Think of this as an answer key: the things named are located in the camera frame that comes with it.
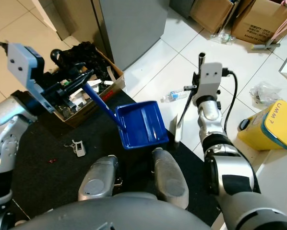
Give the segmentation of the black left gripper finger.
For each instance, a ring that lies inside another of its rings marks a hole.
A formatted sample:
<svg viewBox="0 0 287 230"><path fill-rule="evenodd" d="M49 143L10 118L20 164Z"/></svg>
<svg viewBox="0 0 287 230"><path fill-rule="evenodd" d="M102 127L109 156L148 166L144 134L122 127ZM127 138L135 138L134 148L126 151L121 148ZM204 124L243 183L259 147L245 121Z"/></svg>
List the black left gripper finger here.
<svg viewBox="0 0 287 230"><path fill-rule="evenodd" d="M63 90L77 90L82 87L91 76L95 73L94 70L87 70L86 72L82 72L80 74L73 75L71 78L66 79L68 83L65 83L62 86Z"/></svg>
<svg viewBox="0 0 287 230"><path fill-rule="evenodd" d="M69 94L69 99L70 100L75 100L77 98L82 98L82 94L85 92L84 88L86 86L89 86L88 81L85 81L81 86L78 86L71 94Z"/></svg>

